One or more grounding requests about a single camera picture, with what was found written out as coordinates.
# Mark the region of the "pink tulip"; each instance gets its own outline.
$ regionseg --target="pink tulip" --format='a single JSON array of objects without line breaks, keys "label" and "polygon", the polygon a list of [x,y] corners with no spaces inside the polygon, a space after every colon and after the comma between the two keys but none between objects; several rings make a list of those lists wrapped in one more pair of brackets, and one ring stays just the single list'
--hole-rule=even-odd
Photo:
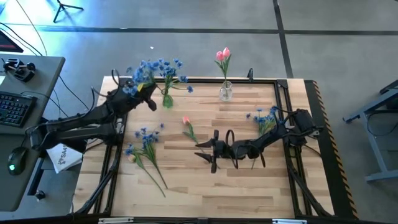
[{"label": "pink tulip", "polygon": [[223,53],[222,52],[217,52],[216,58],[217,58],[217,60],[223,60],[224,59]]},{"label": "pink tulip", "polygon": [[230,55],[231,55],[231,52],[229,51],[229,49],[227,47],[224,48],[224,51],[223,51],[224,58],[228,58]]},{"label": "pink tulip", "polygon": [[184,123],[184,124],[189,124],[189,118],[188,118],[187,116],[184,116],[184,117],[182,118],[182,123]]}]

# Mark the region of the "glass vase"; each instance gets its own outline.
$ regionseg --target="glass vase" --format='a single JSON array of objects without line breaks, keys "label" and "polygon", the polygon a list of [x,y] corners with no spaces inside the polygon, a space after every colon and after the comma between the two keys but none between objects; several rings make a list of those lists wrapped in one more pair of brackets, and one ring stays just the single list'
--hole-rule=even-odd
[{"label": "glass vase", "polygon": [[166,108],[173,107],[173,98],[168,93],[163,95],[163,107],[166,107]]},{"label": "glass vase", "polygon": [[221,86],[219,98],[224,102],[232,100],[232,83],[230,81],[225,81]]}]

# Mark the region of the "wooden tabletop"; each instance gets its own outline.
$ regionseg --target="wooden tabletop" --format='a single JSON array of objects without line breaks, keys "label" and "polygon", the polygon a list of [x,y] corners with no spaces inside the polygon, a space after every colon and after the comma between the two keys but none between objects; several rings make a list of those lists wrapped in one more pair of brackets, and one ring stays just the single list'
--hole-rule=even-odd
[{"label": "wooden tabletop", "polygon": [[[287,81],[293,109],[310,111],[304,81]],[[230,160],[218,159],[221,169],[211,174],[210,165],[194,155],[194,152],[200,152],[195,143],[182,134],[188,129],[182,123],[182,117],[188,116],[199,142],[209,140],[214,129],[220,131],[221,139],[224,139],[228,129],[234,130],[236,140],[257,138],[257,124],[252,119],[247,120],[245,115],[255,114],[257,108],[268,111],[276,105],[274,87],[268,84],[234,84],[232,101],[223,103],[218,99],[221,84],[190,85],[193,86],[193,93],[171,90],[174,98],[171,110],[162,107],[162,95],[156,89],[152,99],[157,103],[157,111],[152,112],[143,104],[129,113],[124,148],[129,142],[141,145],[134,136],[134,132],[140,128],[153,130],[160,123],[165,124],[155,147],[157,162],[169,189],[165,189],[149,161],[144,161],[144,165],[162,186],[166,198],[150,177],[123,155],[112,216],[293,218],[282,141],[265,148],[263,155],[266,168],[257,161],[252,170],[252,160],[246,158],[239,161],[237,170]],[[112,78],[104,77],[102,94],[115,88]],[[103,102],[104,98],[100,97],[98,104]],[[307,141],[309,146],[319,151],[316,140],[308,138]],[[83,206],[98,185],[104,152],[105,146],[98,146],[85,154],[73,200],[75,208]],[[333,213],[322,159],[303,147],[302,160],[308,188],[325,210]],[[298,186],[297,194],[304,212],[303,197]],[[108,188],[104,191],[102,208],[107,196]]]}]

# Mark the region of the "computer mouse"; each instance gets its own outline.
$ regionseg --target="computer mouse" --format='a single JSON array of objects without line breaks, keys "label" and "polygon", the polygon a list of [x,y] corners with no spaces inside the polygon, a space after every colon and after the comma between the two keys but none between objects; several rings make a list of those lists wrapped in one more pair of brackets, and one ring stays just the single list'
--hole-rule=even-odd
[{"label": "computer mouse", "polygon": [[8,157],[8,172],[11,175],[19,175],[24,171],[28,150],[26,147],[17,147],[12,150]]}]

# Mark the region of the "gray metal table leg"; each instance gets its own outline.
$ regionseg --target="gray metal table leg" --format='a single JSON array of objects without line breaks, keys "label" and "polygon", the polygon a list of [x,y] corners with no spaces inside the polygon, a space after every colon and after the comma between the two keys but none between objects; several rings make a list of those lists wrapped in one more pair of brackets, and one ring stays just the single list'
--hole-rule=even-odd
[{"label": "gray metal table leg", "polygon": [[398,177],[398,170],[391,170],[386,172],[375,173],[367,176],[366,181],[383,180]]},{"label": "gray metal table leg", "polygon": [[379,164],[380,170],[381,170],[381,172],[385,172],[385,171],[387,171],[387,167],[386,167],[386,164],[384,163],[384,159],[381,155],[379,146],[377,145],[377,142],[375,139],[376,137],[373,136],[373,134],[371,134],[368,131],[368,117],[366,116],[365,112],[362,112],[362,114],[361,114],[361,121],[365,128],[366,133],[368,134],[369,142],[371,143],[371,146],[372,146],[374,155],[376,156],[377,163]]},{"label": "gray metal table leg", "polygon": [[343,118],[343,121],[345,123],[350,123],[352,120],[357,119],[361,116],[363,112],[368,112],[371,110],[378,109],[380,106],[385,105],[388,100],[391,100],[395,97],[398,97],[398,90],[389,90],[385,94],[381,95],[377,100],[374,100],[367,104],[366,106],[362,107],[361,109],[355,111],[355,113],[352,113],[348,115],[347,117]]}]

